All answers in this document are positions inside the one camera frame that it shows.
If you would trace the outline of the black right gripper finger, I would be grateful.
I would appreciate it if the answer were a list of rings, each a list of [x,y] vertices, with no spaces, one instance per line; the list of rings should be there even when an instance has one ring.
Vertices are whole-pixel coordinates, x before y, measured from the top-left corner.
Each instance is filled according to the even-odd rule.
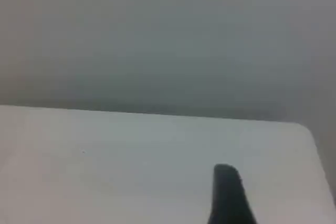
[[[217,164],[214,167],[212,204],[208,223],[257,223],[241,176],[233,166]]]

